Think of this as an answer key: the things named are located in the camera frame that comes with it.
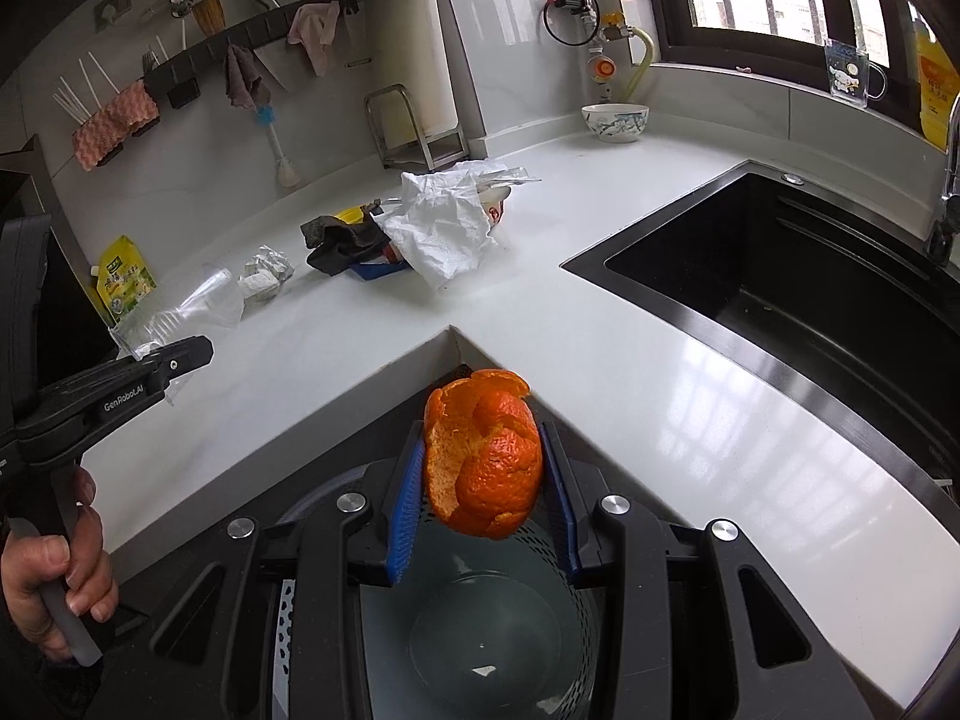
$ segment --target yellow bottle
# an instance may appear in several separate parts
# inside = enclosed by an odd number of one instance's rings
[[[114,320],[128,314],[146,293],[157,288],[140,252],[126,235],[107,247],[94,271],[97,293]]]
[[[943,44],[932,37],[922,19],[914,20],[914,33],[920,81],[920,126],[930,143],[946,149],[950,108],[960,92],[960,76]]]

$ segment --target sink rim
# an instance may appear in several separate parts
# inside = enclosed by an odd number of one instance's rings
[[[738,336],[733,330],[719,322],[714,322],[713,319],[705,317],[683,303],[607,268],[606,262],[611,257],[750,173],[774,180],[791,190],[800,189],[827,201],[874,225],[901,244],[923,255],[923,241],[881,215],[864,208],[856,201],[840,196],[806,176],[800,176],[803,186],[798,186],[794,180],[791,180],[797,176],[794,172],[785,172],[754,160],[745,160],[690,191],[689,194],[672,200],[650,215],[597,242],[560,264],[560,267],[663,319],[782,392],[832,427],[887,471],[937,519],[953,536],[954,541],[960,543],[960,506],[954,504],[939,485],[879,429],[815,381],[795,371],[790,365],[752,341],[748,341],[747,338]],[[943,270],[957,284],[960,284],[960,269],[950,265]],[[955,483],[960,485],[960,479],[955,480]]]

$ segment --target human hand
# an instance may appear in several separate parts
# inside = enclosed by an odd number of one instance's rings
[[[63,536],[17,538],[11,533],[0,556],[0,580],[13,624],[53,661],[69,659],[70,648],[40,599],[41,584],[66,576],[70,610],[78,617],[89,611],[97,622],[109,620],[120,599],[110,557],[104,552],[103,525],[90,508],[97,490],[93,478],[78,467],[73,488],[83,506],[72,544]]]

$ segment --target black cable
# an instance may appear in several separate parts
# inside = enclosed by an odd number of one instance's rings
[[[559,36],[557,35],[557,33],[555,33],[555,32],[550,28],[550,23],[549,23],[549,21],[546,19],[546,12],[547,12],[547,10],[549,9],[550,4],[552,4],[553,1],[554,1],[554,0],[547,0],[547,1],[544,3],[544,10],[541,12],[541,15],[544,17],[544,29],[546,29],[546,33],[547,33],[550,37],[552,37],[554,40],[556,40],[558,43],[563,43],[563,45],[565,45],[565,46],[579,47],[579,46],[585,46],[585,45],[587,45],[587,43],[592,42],[593,38],[595,38],[595,37],[597,36],[597,33],[600,31],[600,4],[597,2],[597,0],[592,0],[592,1],[593,1],[593,12],[596,14],[596,22],[595,22],[594,25],[593,25],[593,31],[589,34],[589,37],[587,37],[586,40],[582,40],[582,41],[580,41],[579,43],[570,43],[568,40],[563,40],[562,37],[559,37]]]

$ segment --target kitchen sink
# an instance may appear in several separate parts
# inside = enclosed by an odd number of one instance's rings
[[[745,163],[564,267],[765,379],[901,482],[922,478],[904,455],[960,476],[957,271],[859,205]]]

